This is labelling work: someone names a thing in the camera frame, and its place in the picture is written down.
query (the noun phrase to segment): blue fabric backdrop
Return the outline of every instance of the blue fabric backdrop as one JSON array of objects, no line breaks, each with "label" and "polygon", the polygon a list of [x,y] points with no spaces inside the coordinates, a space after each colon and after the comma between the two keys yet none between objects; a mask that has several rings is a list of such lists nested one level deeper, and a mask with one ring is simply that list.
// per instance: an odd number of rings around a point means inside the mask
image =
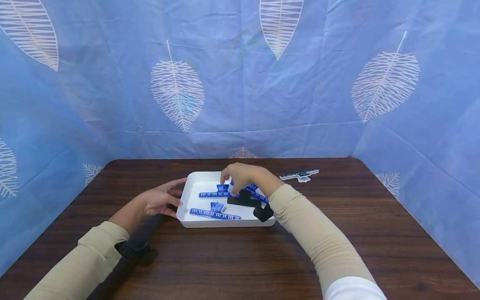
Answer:
[{"label": "blue fabric backdrop", "polygon": [[479,6],[0,0],[0,274],[113,159],[353,156],[480,286]]}]

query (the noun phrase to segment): wood grain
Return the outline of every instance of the wood grain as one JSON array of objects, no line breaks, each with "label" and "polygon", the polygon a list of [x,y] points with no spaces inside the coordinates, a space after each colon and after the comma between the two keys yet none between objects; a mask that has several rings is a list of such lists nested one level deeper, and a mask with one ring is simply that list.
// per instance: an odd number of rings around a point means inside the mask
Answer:
[{"label": "wood grain", "polygon": [[[353,158],[113,161],[0,278],[0,299],[23,298],[82,235],[137,194],[234,161],[277,175],[319,168],[310,182],[288,183],[348,236],[389,300],[480,299],[480,291]],[[132,238],[148,238],[153,250],[140,262],[122,260],[89,299],[322,298],[310,259],[279,224],[188,229],[156,216]]]}]

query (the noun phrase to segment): leaf pattern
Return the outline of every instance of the leaf pattern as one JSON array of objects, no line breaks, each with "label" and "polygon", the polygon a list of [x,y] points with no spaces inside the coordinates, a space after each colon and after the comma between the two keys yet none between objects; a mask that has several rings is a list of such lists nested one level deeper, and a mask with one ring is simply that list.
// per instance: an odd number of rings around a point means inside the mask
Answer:
[{"label": "leaf pattern", "polygon": [[40,0],[0,0],[0,27],[26,55],[58,71],[57,36]]},{"label": "leaf pattern", "polygon": [[382,53],[368,62],[352,88],[353,107],[363,123],[404,103],[415,90],[420,67],[411,53]]},{"label": "leaf pattern", "polygon": [[166,116],[188,132],[204,105],[204,90],[197,72],[184,61],[174,61],[167,41],[169,61],[152,70],[152,93]]},{"label": "leaf pattern", "polygon": [[13,151],[0,139],[0,197],[16,196],[19,190],[17,182],[17,160]]},{"label": "leaf pattern", "polygon": [[300,19],[303,0],[260,0],[260,24],[265,41],[279,60]]},{"label": "leaf pattern", "polygon": [[240,150],[235,152],[229,158],[258,158],[258,156],[256,156],[252,152],[248,151],[247,148],[242,147],[242,148],[240,148]]},{"label": "leaf pattern", "polygon": [[93,178],[97,176],[101,170],[103,170],[103,166],[95,166],[91,164],[84,164],[85,170],[85,186],[87,186],[90,182],[92,182]]},{"label": "leaf pattern", "polygon": [[400,199],[400,173],[382,173],[375,176],[397,200]]}]

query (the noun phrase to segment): left hand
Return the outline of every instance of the left hand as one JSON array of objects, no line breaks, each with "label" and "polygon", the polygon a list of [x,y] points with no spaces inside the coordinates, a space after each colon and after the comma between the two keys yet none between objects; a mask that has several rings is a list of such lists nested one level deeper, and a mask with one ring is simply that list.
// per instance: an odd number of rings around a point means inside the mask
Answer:
[{"label": "left hand", "polygon": [[162,214],[176,219],[177,213],[168,208],[167,204],[171,204],[176,207],[182,205],[180,199],[176,198],[181,197],[182,191],[173,190],[173,188],[179,184],[185,183],[186,181],[186,178],[173,180],[138,195],[136,198],[140,199],[145,204],[145,215],[155,216]]}]

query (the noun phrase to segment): white plastic tray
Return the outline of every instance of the white plastic tray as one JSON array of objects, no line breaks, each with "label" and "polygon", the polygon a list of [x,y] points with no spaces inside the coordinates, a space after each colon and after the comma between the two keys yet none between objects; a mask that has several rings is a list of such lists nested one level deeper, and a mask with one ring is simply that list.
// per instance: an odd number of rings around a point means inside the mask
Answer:
[{"label": "white plastic tray", "polygon": [[[260,222],[253,215],[253,207],[227,204],[226,198],[206,199],[199,198],[201,192],[216,192],[216,185],[220,183],[221,172],[194,172],[188,175],[181,201],[183,205],[177,210],[177,218],[186,228],[211,228],[211,227],[267,227],[272,226],[275,216]],[[190,215],[191,208],[210,210],[211,202],[220,202],[226,206],[226,214],[240,216],[241,220],[216,220],[201,216]]]}]

